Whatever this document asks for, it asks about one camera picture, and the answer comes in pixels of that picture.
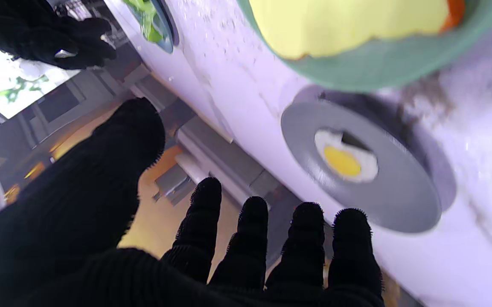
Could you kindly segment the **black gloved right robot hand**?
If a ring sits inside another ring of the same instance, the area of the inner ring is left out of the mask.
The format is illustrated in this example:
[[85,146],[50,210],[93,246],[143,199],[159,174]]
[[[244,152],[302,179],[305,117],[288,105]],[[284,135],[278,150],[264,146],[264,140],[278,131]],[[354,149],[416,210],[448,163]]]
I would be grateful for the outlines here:
[[0,51],[63,70],[102,67],[116,50],[101,37],[111,23],[60,16],[46,0],[0,0]]

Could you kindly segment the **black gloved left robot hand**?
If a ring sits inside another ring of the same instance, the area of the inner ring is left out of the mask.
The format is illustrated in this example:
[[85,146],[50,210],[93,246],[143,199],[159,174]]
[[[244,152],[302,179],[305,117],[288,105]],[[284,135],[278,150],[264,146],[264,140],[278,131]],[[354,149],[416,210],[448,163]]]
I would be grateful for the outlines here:
[[324,216],[295,208],[281,261],[267,271],[268,207],[242,206],[224,259],[210,275],[222,187],[203,179],[161,258],[119,248],[139,207],[139,179],[165,148],[159,113],[129,99],[0,211],[0,307],[382,307],[371,228],[338,212],[324,287]]

